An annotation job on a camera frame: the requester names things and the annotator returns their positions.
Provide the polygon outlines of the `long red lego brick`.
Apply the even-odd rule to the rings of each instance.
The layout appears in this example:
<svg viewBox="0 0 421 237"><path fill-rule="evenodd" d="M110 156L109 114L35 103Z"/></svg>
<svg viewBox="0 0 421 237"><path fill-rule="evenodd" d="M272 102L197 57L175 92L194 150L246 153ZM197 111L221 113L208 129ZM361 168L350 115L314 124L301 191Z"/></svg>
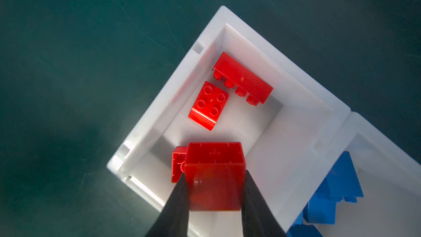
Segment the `long red lego brick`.
<svg viewBox="0 0 421 237"><path fill-rule="evenodd" d="M172 183L177 183L185 172L187 147L176 147L172 152Z"/></svg>

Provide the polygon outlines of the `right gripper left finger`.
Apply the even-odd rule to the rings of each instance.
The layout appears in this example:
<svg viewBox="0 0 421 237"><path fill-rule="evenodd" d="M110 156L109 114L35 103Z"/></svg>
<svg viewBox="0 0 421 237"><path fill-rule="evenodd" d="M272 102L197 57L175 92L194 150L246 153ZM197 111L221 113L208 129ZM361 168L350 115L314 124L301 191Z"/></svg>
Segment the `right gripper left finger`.
<svg viewBox="0 0 421 237"><path fill-rule="evenodd" d="M189 192L185 174L176 183L168 201L146 237L187 237L189 225Z"/></svg>

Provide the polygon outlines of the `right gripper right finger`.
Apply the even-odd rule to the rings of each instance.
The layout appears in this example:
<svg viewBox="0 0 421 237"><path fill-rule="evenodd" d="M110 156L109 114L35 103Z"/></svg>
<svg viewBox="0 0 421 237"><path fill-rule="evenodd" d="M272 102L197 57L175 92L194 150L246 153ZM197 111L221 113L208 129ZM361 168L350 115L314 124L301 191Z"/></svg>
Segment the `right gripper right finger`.
<svg viewBox="0 0 421 237"><path fill-rule="evenodd" d="M287 237L247 170L242 192L241 215L244 237Z"/></svg>

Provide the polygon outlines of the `blue lego brick top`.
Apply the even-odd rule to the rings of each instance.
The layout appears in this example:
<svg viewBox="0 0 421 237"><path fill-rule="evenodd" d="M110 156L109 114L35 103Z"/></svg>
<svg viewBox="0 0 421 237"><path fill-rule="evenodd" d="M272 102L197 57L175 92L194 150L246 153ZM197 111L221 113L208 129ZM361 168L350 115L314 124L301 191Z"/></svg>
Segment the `blue lego brick top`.
<svg viewBox="0 0 421 237"><path fill-rule="evenodd" d="M318 198L357 203L364 194L350 153L344 151L315 192Z"/></svg>

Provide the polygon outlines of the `blue lego brick small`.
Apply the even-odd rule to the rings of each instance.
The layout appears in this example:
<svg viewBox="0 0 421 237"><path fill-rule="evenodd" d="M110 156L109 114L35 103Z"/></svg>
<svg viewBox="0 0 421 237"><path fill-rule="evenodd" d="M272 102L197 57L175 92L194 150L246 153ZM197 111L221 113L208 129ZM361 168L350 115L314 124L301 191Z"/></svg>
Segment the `blue lego brick small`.
<svg viewBox="0 0 421 237"><path fill-rule="evenodd" d="M299 214L286 234L288 237L322 237L315 226L303 223L303 212Z"/></svg>

